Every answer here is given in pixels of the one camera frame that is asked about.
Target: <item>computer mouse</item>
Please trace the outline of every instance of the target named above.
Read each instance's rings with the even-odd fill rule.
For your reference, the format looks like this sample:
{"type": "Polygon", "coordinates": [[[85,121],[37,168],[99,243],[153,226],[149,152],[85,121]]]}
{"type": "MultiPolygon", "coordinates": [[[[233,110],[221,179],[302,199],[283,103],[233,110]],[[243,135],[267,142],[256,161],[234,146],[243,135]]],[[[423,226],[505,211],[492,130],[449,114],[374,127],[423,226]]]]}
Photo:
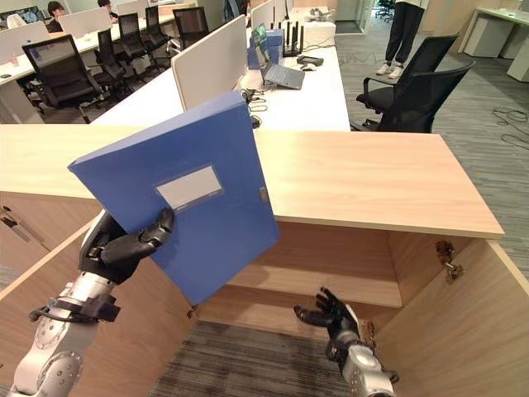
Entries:
{"type": "Polygon", "coordinates": [[[315,72],[316,71],[316,66],[313,65],[313,64],[306,64],[305,66],[303,66],[301,68],[301,70],[303,72],[315,72]]]}

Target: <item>office chair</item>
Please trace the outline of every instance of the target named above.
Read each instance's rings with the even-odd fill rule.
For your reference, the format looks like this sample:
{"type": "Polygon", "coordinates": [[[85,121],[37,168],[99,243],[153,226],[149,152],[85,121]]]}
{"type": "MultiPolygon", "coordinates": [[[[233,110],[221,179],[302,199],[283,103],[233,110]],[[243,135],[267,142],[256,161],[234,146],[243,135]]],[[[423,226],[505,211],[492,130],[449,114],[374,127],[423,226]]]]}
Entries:
{"type": "Polygon", "coordinates": [[[125,81],[125,69],[117,61],[112,42],[112,33],[110,29],[98,32],[99,49],[95,50],[96,60],[98,63],[91,66],[99,66],[101,73],[93,77],[100,86],[108,87],[112,96],[122,99],[128,93],[134,90],[125,81]]]}
{"type": "Polygon", "coordinates": [[[86,69],[71,35],[40,43],[23,45],[41,84],[37,93],[46,105],[53,108],[77,108],[83,120],[90,120],[84,112],[85,103],[101,98],[102,90],[86,69]]]}
{"type": "Polygon", "coordinates": [[[158,14],[158,6],[148,7],[145,9],[145,19],[147,20],[146,37],[152,50],[160,48],[162,45],[166,45],[170,40],[160,26],[160,18],[158,14]]]}
{"type": "Polygon", "coordinates": [[[412,73],[435,71],[458,36],[427,37],[421,43],[421,46],[418,48],[412,60],[410,60],[397,83],[367,77],[364,79],[364,93],[356,97],[356,100],[363,103],[368,109],[373,109],[377,114],[386,112],[391,108],[393,99],[407,85],[410,75],[412,73]],[[377,88],[369,91],[369,82],[371,80],[390,85],[391,87],[377,88]]]}
{"type": "Polygon", "coordinates": [[[380,17],[386,22],[389,22],[393,19],[393,10],[395,8],[394,0],[379,0],[380,9],[374,14],[375,18],[380,17]]]}
{"type": "Polygon", "coordinates": [[[459,69],[409,75],[380,123],[352,122],[352,131],[431,132],[437,111],[475,62],[459,69]]]}
{"type": "MultiPolygon", "coordinates": [[[[125,61],[128,65],[131,65],[133,60],[137,60],[145,55],[148,55],[150,60],[152,60],[156,69],[160,70],[160,66],[151,51],[145,47],[143,40],[141,39],[140,34],[140,23],[138,22],[138,14],[126,14],[120,15],[117,18],[117,23],[119,25],[120,33],[120,43],[123,50],[125,51],[125,61]]],[[[132,67],[134,75],[136,78],[142,82],[145,82],[138,73],[136,69],[132,67]]]]}
{"type": "Polygon", "coordinates": [[[179,29],[182,50],[185,50],[209,34],[204,7],[173,10],[173,14],[176,26],[179,29]]]}

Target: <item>white sneaker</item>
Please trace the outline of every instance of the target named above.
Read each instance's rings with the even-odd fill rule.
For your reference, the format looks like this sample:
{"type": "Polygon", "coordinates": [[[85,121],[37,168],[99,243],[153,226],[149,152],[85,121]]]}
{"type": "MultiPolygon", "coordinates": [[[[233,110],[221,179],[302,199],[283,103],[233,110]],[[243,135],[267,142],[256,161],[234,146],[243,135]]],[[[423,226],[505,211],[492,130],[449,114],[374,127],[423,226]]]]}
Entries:
{"type": "Polygon", "coordinates": [[[377,70],[377,75],[382,76],[383,74],[389,73],[389,70],[391,69],[391,65],[388,65],[388,63],[384,62],[382,67],[377,70]]]}
{"type": "Polygon", "coordinates": [[[404,71],[404,65],[396,64],[395,68],[393,69],[393,72],[389,74],[388,79],[398,79],[400,76],[403,75],[403,71],[404,71]]]}

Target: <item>open cabinet door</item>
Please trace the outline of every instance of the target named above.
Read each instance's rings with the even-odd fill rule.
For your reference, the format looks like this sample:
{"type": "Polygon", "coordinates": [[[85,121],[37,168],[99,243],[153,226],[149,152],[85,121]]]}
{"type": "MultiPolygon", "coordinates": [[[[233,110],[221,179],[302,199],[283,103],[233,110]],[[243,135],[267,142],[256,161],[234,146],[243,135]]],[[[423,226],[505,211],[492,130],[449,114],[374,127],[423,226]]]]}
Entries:
{"type": "MultiPolygon", "coordinates": [[[[27,314],[77,277],[79,248],[91,223],[0,292],[0,384],[12,385],[33,343],[38,323],[30,323],[27,314]]],[[[122,310],[115,323],[99,324],[72,396],[145,397],[196,321],[188,318],[191,308],[178,287],[151,259],[113,295],[122,310]]]]}
{"type": "Polygon", "coordinates": [[[527,395],[529,283],[497,242],[474,241],[454,263],[462,277],[441,272],[376,337],[398,395],[527,395]]]}

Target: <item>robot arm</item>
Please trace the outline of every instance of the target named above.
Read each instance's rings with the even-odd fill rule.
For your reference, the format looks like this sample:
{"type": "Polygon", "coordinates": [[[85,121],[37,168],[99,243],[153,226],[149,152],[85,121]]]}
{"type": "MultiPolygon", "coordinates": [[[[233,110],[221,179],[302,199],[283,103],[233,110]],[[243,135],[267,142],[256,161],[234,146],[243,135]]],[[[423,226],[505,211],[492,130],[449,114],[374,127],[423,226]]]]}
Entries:
{"type": "Polygon", "coordinates": [[[398,381],[398,376],[392,372],[388,377],[386,374],[391,371],[386,371],[373,349],[360,340],[353,309],[329,289],[321,288],[321,292],[316,296],[319,310],[295,306],[296,316],[309,325],[327,328],[330,339],[326,357],[338,363],[354,397],[394,397],[392,383],[398,381]]]}
{"type": "Polygon", "coordinates": [[[41,321],[31,350],[15,371],[8,397],[68,396],[81,375],[98,322],[112,322],[119,314],[113,288],[167,241],[173,222],[173,211],[165,209],[148,228],[126,234],[102,211],[83,241],[77,280],[46,306],[31,312],[31,321],[41,321]]]}

